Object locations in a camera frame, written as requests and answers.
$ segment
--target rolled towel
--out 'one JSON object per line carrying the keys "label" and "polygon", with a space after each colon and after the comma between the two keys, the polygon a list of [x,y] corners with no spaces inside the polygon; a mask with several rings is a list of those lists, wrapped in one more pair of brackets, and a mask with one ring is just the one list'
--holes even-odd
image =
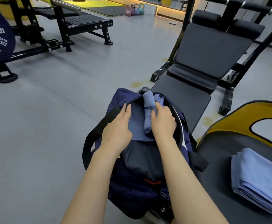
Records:
{"label": "rolled towel", "polygon": [[272,214],[272,162],[250,148],[231,158],[232,190]]}
{"label": "rolled towel", "polygon": [[160,97],[160,94],[153,95],[152,91],[148,91],[143,94],[144,99],[144,132],[146,136],[153,137],[153,133],[151,131],[151,111],[155,110],[157,114],[155,101],[159,102],[162,106],[164,106],[164,97]]}

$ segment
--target red trim on bag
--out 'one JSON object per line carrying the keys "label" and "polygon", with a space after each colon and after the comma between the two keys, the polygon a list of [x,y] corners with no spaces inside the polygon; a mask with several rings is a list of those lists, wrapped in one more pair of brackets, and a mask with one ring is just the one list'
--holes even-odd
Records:
{"label": "red trim on bag", "polygon": [[150,183],[150,184],[161,184],[161,182],[160,181],[158,181],[158,182],[151,182],[150,180],[147,180],[147,179],[144,179],[144,180],[146,180],[148,183]]}

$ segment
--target left hand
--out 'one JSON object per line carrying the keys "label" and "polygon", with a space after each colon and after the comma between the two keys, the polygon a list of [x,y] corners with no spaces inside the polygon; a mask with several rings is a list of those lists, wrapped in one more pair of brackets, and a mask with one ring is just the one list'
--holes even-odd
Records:
{"label": "left hand", "polygon": [[129,104],[126,109],[126,104],[124,104],[117,117],[104,128],[101,150],[111,152],[117,158],[128,146],[132,139],[132,133],[128,129],[130,117],[131,105]]}

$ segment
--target exercise mat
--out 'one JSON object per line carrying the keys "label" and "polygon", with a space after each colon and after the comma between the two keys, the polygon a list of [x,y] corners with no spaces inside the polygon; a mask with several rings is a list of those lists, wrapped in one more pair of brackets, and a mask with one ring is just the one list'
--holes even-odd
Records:
{"label": "exercise mat", "polygon": [[96,7],[96,8],[85,8],[88,11],[92,11],[104,16],[122,16],[126,14],[125,6],[108,6],[108,7]]}
{"label": "exercise mat", "polygon": [[123,6],[122,4],[118,4],[108,0],[86,0],[86,1],[71,1],[71,0],[64,0],[72,5],[79,6],[81,8],[94,8],[94,7],[107,7],[107,6]]}

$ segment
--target gym bag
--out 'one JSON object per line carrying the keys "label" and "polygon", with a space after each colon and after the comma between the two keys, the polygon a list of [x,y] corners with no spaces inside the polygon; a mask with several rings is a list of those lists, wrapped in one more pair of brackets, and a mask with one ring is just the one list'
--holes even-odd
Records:
{"label": "gym bag", "polygon": [[[177,123],[173,138],[182,155],[193,171],[204,171],[209,163],[193,152],[196,148],[196,141],[188,132],[183,113],[163,94],[160,96],[164,97],[164,105],[170,108]],[[170,206],[159,149],[154,138],[146,137],[144,134],[144,100],[141,92],[135,93],[123,88],[116,91],[106,116],[86,137],[82,157],[86,170],[92,154],[101,145],[101,136],[105,126],[115,119],[124,103],[131,104],[129,130],[133,137],[115,162],[108,199],[128,217],[139,219],[149,210],[159,210]]]}

